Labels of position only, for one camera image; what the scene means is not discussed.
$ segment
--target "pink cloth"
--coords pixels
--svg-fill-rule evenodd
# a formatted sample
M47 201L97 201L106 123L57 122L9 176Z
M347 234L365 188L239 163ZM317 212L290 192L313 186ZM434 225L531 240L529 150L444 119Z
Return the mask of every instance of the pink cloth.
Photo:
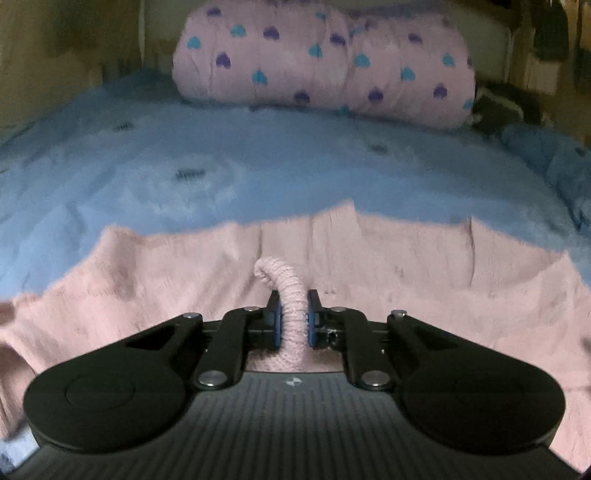
M248 105L303 105L461 126L475 74L462 35L438 12L355 18L322 4L209 2L174 54L180 93Z
M567 398L553 449L576 468L591 463L591 293L569 256L476 220L403 222L361 215L352 203L312 217L179 235L106 229L90 256L42 296L0 304L0 434L22 418L34 375L58 362L183 312L214 320L264 305L269 287L254 276L261 257L285 259L301 288L318 289L327 306L353 307L372 320L405 309L546 370ZM299 335L300 345L283 355L301 355L304 329ZM341 368L334 356L320 366L313 356L295 360L300 370Z

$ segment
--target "blue blanket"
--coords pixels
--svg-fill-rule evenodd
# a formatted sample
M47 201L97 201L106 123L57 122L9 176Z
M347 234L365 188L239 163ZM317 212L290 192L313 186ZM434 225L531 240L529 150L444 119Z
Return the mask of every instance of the blue blanket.
M591 151L555 130L529 125L505 128L501 142L556 190L576 228L591 238Z

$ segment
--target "pink fabric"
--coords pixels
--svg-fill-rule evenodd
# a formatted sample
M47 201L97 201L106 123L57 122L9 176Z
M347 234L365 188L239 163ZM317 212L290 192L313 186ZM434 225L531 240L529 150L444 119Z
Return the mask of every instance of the pink fabric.
M174 54L182 95L248 105L304 105L461 126L475 75L466 43L437 12L378 18L322 4L208 3Z
M327 306L353 307L372 320L405 309L548 371L567 398L553 449L576 468L591 463L591 293L569 256L476 220L402 222L361 215L352 203L312 217L179 235L106 229L89 258L42 296L0 306L0 434L13 431L22 417L28 382L58 362L183 312L213 320L229 309L263 305L269 286L254 275L261 257L289 262L298 288L318 289ZM257 276L265 274L257 270ZM293 313L303 316L303 305ZM318 364L301 348L304 330L298 335L292 340L299 345L282 352L297 369L341 368L335 356Z

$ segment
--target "purple heart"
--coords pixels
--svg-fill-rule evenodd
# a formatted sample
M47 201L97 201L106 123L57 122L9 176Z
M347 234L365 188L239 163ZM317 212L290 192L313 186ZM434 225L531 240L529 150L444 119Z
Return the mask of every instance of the purple heart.
M373 18L368 18L365 21L365 29L369 30L370 28L378 28L378 23Z
M382 93L382 90L380 90L379 88L374 88L368 95L368 100L370 102L380 102L381 100L384 100L384 94Z
M420 43L420 44L423 43L423 39L419 35L417 35L416 33L409 33L408 34L408 41L410 43Z
M279 30L277 30L275 27L267 27L265 30L263 30L262 36L265 37L267 40L280 39Z
M433 98L445 98L447 96L447 89L445 88L445 85L440 83L439 85L437 85L435 87L435 90L433 90Z
M216 65L218 67L224 67L225 69L228 69L232 66L232 63L230 62L230 57L228 57L226 52L223 51L217 56Z
M310 95L305 90L300 90L295 93L294 100L297 103L310 103Z
M339 34L333 33L330 36L330 42L333 43L334 45L340 45L341 47L344 47L347 44L347 41L341 37Z

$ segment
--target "silver bolt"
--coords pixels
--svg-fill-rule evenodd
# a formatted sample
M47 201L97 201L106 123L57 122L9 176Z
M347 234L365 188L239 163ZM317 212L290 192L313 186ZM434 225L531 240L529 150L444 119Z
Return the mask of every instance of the silver bolt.
M206 387L219 387L224 384L227 379L226 374L219 370L208 370L199 375L199 383Z
M406 310L392 310L390 313L396 318L401 318L404 317L408 312Z
M369 387L383 387L390 381L390 376L381 370L370 370L361 375L361 381Z

